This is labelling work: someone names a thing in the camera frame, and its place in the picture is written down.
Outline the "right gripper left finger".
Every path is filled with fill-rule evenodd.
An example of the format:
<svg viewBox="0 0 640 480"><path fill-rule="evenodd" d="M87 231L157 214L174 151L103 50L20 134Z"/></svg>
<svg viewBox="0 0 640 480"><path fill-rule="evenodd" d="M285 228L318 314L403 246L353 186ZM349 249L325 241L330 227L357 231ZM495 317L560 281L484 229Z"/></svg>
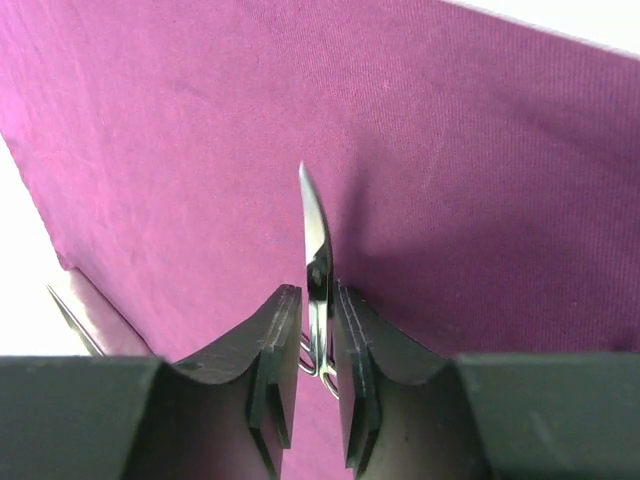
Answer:
<svg viewBox="0 0 640 480"><path fill-rule="evenodd" d="M298 287L177 363L5 357L5 479L276 479L291 445Z"/></svg>

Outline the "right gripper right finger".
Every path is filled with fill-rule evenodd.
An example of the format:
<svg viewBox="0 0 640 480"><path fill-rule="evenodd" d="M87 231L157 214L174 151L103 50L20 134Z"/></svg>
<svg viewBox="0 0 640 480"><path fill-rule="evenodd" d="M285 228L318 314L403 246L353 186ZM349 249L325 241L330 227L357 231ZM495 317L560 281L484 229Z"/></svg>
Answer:
<svg viewBox="0 0 640 480"><path fill-rule="evenodd" d="M443 358L334 288L339 407L357 479L635 479L634 353Z"/></svg>

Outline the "steel surgical scissors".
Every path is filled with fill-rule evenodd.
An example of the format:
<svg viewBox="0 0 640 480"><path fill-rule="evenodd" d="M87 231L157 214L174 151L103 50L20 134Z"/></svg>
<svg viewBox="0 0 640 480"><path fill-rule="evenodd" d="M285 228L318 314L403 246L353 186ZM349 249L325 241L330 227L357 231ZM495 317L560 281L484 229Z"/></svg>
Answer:
<svg viewBox="0 0 640 480"><path fill-rule="evenodd" d="M299 165L303 210L308 331L301 334L299 368L317 377L334 398L339 397L333 358L333 253L324 206L305 164Z"/></svg>

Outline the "steel forceps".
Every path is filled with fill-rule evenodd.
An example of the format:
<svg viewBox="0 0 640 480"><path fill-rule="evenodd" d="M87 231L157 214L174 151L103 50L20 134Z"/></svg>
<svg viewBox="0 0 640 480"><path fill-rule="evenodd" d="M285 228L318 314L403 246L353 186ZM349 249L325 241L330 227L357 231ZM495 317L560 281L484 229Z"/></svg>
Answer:
<svg viewBox="0 0 640 480"><path fill-rule="evenodd" d="M54 290L54 288L47 284L46 289L53 301L60 310L63 318L71 330L73 330L79 337L86 350L91 356L105 356L106 353L98 346L95 340L89 335L89 332L81 324L79 318L72 312L71 308L63 301L62 297Z"/></svg>

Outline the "purple cloth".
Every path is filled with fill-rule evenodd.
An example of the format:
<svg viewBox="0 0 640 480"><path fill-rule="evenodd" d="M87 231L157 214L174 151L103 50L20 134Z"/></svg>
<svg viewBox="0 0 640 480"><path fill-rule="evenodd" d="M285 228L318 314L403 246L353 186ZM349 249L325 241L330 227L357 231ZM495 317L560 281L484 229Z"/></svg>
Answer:
<svg viewBox="0 0 640 480"><path fill-rule="evenodd" d="M308 331L334 288L433 353L639 358L639 62L445 1L5 1L1 133L105 356L177 363L301 290L276 479L357 479Z"/></svg>

